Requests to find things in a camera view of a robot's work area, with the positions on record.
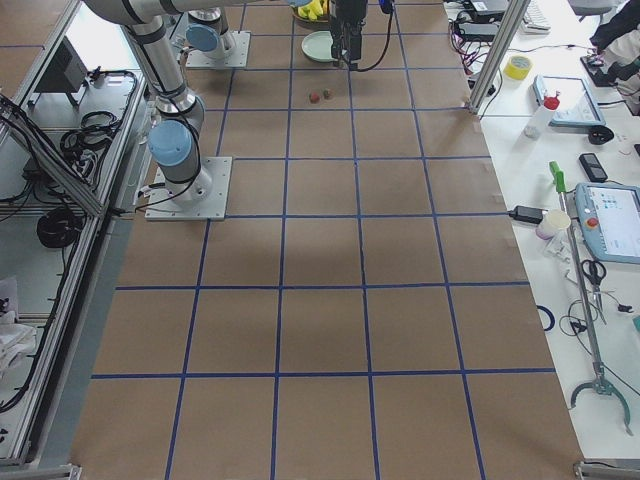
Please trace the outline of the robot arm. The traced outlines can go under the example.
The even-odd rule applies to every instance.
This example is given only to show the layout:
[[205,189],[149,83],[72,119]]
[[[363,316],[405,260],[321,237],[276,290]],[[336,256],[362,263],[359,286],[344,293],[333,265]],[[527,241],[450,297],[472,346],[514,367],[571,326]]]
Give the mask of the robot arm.
[[166,33],[165,14],[221,9],[229,1],[88,1],[101,19],[123,30],[133,55],[154,94],[157,120],[148,150],[164,176],[161,206],[178,212],[204,205],[213,194],[214,177],[200,153],[205,104],[187,86],[184,72]]
[[[301,18],[328,20],[330,38],[323,47],[320,61],[343,62],[351,70],[358,68],[362,50],[362,28],[367,15],[366,1],[289,1]],[[221,7],[188,12],[187,42],[196,50],[212,54],[223,51],[223,40],[229,38],[226,18]]]

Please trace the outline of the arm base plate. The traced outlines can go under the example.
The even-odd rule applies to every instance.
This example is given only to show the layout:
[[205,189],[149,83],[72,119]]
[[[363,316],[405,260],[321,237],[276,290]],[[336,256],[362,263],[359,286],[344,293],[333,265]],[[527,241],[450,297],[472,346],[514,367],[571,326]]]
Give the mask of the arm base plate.
[[191,28],[187,34],[190,53],[186,67],[189,69],[224,70],[245,68],[249,56],[251,33],[228,30],[223,35],[197,33]]
[[145,209],[148,221],[222,221],[226,216],[232,172],[231,157],[203,157],[201,170],[185,193],[175,197],[184,185],[167,182],[157,169],[154,181],[164,186],[150,192],[151,206]]

